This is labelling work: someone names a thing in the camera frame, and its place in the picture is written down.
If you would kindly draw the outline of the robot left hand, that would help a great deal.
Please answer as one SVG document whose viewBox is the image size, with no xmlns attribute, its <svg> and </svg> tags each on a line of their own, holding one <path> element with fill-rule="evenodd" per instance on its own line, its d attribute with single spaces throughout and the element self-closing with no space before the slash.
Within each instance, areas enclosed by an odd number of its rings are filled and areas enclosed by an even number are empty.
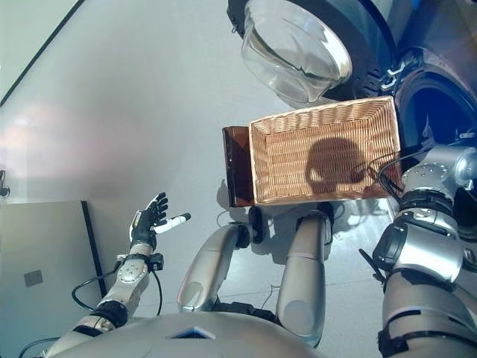
<svg viewBox="0 0 477 358">
<path fill-rule="evenodd" d="M 151 199 L 145 209 L 138 210 L 130 224 L 130 244 L 132 246 L 147 244 L 154 251 L 160 234 L 187 222 L 192 217 L 190 213 L 184 213 L 167 218 L 167 209 L 168 198 L 161 192 Z"/>
</svg>

